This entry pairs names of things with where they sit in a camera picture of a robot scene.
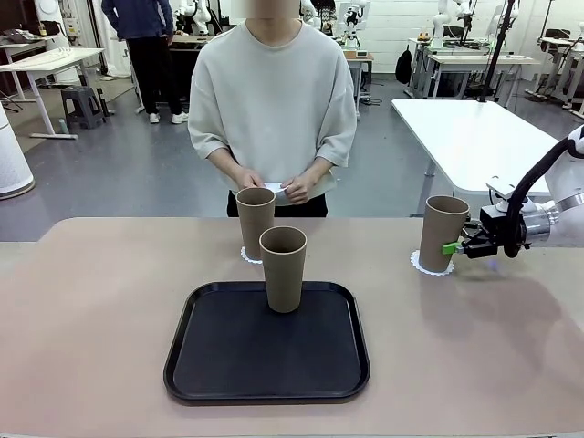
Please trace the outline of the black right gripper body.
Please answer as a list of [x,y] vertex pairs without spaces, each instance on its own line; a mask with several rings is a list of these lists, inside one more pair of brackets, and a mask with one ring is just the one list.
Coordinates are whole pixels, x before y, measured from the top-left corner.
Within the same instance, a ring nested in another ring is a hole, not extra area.
[[479,220],[489,240],[496,246],[504,247],[509,243],[520,249],[524,245],[525,223],[522,214],[518,215],[515,225],[509,225],[506,212],[498,211],[494,205],[486,205],[481,208]]

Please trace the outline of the person's left hand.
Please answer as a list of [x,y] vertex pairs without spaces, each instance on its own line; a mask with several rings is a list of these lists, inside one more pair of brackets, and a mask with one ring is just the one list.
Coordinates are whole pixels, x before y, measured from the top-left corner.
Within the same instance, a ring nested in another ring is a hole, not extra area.
[[281,183],[285,197],[291,204],[307,203],[315,185],[316,179],[307,172]]

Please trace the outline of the person's right hand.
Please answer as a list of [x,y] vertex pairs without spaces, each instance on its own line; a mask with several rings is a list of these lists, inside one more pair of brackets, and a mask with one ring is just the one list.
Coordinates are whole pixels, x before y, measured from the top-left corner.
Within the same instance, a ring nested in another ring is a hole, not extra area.
[[257,172],[246,168],[241,168],[235,173],[235,181],[240,190],[253,187],[266,187],[264,181]]

